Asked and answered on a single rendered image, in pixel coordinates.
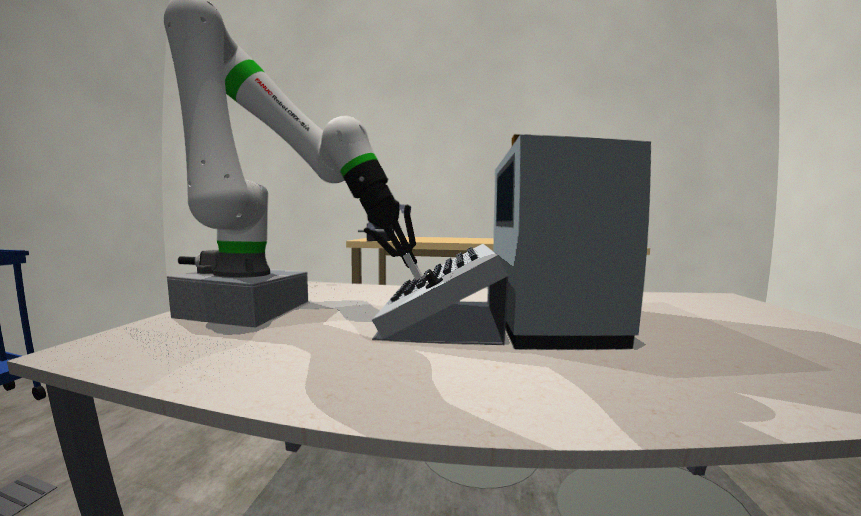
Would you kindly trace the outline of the dark grey control console with keypad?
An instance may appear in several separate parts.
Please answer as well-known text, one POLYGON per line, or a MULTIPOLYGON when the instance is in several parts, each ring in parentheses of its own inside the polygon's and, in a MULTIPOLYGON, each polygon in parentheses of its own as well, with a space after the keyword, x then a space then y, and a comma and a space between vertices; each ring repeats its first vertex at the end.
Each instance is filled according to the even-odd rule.
POLYGON ((470 247, 405 281, 372 340, 505 345, 506 329, 514 349, 633 349, 651 142, 514 134, 512 145, 495 172, 496 253, 470 247), (460 301, 491 284, 489 303, 460 301))

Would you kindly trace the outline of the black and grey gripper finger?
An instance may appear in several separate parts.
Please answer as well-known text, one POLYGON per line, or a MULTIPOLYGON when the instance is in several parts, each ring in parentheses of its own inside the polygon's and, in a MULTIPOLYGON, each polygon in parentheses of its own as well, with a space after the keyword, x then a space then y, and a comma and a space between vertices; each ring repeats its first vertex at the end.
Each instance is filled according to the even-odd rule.
POLYGON ((386 222, 384 221, 383 217, 380 214, 377 214, 376 218, 377 218, 378 222, 380 223, 380 225, 382 226, 383 230, 388 235, 389 239, 391 240, 391 242, 393 243, 393 245, 397 251, 377 231, 375 231, 375 227, 373 226, 372 223, 368 222, 367 227, 364 228, 364 232, 371 235, 392 257, 400 256, 402 258, 402 260, 404 261, 406 267, 411 270, 415 280, 418 280, 419 278, 416 275, 412 265, 410 264, 410 262, 406 256, 406 253, 405 253, 401 243, 399 242, 398 238, 396 237, 395 233, 393 232, 391 226, 387 226, 386 222))
POLYGON ((402 245, 402 247, 406 253, 406 256, 407 256, 410 264, 412 265, 416 275, 420 279, 423 277, 423 275, 422 275, 422 273, 421 273, 421 271, 417 265, 417 260, 414 256, 413 252, 412 252, 412 249, 416 245, 416 240, 415 240, 413 225, 412 225, 411 216, 410 216, 411 206, 410 205, 402 205, 402 204, 399 204, 399 205, 400 205, 399 209, 401 209, 401 212, 404 214, 404 219, 405 219, 405 224, 406 224, 406 229, 407 229, 410 244, 408 244, 406 237, 405 237, 405 235, 404 235, 404 233, 400 227, 400 224, 398 221, 396 222, 391 210, 386 209, 385 212, 386 212, 386 214, 387 214, 387 216, 391 222, 391 225, 393 226, 393 228, 394 228, 394 230, 395 230, 395 232, 399 238, 399 241, 400 241, 400 243, 401 243, 401 245, 402 245))

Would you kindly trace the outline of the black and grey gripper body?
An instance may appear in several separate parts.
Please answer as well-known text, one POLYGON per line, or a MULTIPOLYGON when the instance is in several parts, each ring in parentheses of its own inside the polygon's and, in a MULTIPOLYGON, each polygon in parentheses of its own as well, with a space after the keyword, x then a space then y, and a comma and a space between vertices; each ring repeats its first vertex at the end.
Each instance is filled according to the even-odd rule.
POLYGON ((399 202, 395 200, 393 197, 389 187, 386 184, 382 184, 376 186, 367 192, 365 192, 360 197, 360 202, 367 213, 367 220, 382 228, 380 223, 378 222, 376 215, 380 214, 387 226, 391 225, 391 222, 386 214, 386 209, 390 209, 396 222, 399 219, 399 202))

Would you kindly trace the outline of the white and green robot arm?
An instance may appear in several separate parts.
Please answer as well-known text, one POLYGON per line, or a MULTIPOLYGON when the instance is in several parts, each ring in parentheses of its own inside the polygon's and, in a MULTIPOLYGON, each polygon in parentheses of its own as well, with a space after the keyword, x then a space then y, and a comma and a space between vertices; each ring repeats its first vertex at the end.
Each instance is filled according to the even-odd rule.
POLYGON ((282 137, 322 180, 345 181, 354 198, 388 182, 364 126, 340 116, 320 129, 236 44, 210 1, 172 0, 164 26, 182 111, 188 206, 201 224, 221 229, 219 250, 180 256, 179 264, 219 277, 270 274, 268 191, 244 179, 226 94, 282 137))

